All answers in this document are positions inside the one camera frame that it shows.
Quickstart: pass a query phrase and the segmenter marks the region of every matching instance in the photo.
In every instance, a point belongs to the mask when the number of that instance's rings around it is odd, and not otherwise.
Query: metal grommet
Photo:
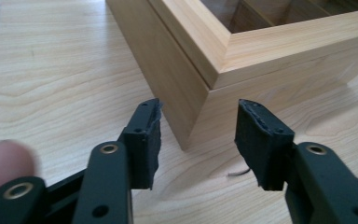
[[[10,189],[7,189],[4,193],[4,198],[8,200],[18,199],[34,188],[34,185],[29,182],[24,182],[12,186]]]
[[[316,145],[309,145],[306,147],[306,149],[313,153],[313,154],[317,154],[317,155],[325,155],[327,153],[327,150],[324,147],[319,147]]]
[[[118,146],[116,145],[106,145],[106,146],[103,146],[101,147],[101,152],[103,154],[110,154],[110,153],[114,153],[118,150]]]

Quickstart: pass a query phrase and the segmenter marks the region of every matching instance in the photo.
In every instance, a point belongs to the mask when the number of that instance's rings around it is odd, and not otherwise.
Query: wooden table
[[[102,0],[0,0],[0,139],[34,148],[51,185],[85,168],[153,94]],[[358,77],[278,113],[296,142],[333,148],[358,176]],[[180,150],[165,119],[153,191],[134,190],[135,223],[290,223],[282,192],[257,187],[234,136]]]

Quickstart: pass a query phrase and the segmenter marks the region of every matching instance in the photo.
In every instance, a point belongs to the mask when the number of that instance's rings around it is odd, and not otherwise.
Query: wooden box
[[[358,75],[358,0],[106,0],[183,149]]]

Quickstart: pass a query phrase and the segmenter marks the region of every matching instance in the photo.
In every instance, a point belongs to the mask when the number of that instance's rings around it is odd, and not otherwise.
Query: small wire
[[[240,175],[246,175],[251,171],[251,168],[244,170],[244,171],[240,171],[240,172],[235,172],[235,173],[228,173],[227,177],[233,177],[233,176],[240,176]]]

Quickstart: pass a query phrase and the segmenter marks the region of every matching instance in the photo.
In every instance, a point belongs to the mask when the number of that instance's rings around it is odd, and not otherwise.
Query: finger
[[[34,160],[29,149],[13,141],[0,142],[0,186],[27,175],[34,175]]]

